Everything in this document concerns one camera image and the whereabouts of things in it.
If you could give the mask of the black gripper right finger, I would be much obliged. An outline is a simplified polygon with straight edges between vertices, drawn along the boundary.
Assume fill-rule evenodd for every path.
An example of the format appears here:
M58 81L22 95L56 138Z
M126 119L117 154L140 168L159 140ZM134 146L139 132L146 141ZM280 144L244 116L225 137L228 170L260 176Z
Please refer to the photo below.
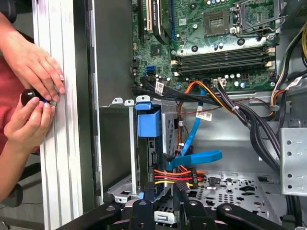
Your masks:
M210 216L198 200L190 200L183 183L174 184L174 211L179 214L179 228L188 221L191 230L217 230L223 222L231 230L284 230L285 227L249 212L240 206L225 203L216 208L216 218Z

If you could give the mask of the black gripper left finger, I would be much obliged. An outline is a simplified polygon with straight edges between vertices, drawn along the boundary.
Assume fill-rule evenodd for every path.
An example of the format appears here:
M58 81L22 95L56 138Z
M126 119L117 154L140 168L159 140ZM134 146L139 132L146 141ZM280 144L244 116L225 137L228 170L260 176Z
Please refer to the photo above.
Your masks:
M134 200L130 216L122 217L122 210L117 205L104 204L89 211L60 230L153 230L154 229L154 183L145 186L143 199Z

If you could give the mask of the person right hand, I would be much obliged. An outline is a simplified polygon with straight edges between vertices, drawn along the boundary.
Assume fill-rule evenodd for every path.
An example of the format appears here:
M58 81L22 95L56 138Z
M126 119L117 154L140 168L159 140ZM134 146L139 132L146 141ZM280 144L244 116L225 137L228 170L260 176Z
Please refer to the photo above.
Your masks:
M25 106L19 102L4 128L7 142L2 153L29 155L44 140L55 115L55 107L39 98Z

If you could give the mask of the person left hand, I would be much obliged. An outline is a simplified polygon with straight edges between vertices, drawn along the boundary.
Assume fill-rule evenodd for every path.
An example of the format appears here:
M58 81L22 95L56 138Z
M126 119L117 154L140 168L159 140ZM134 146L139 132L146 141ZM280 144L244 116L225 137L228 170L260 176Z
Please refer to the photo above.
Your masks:
M18 32L1 36L0 49L18 78L46 100L60 101L59 94L65 93L64 74L47 51L27 41Z

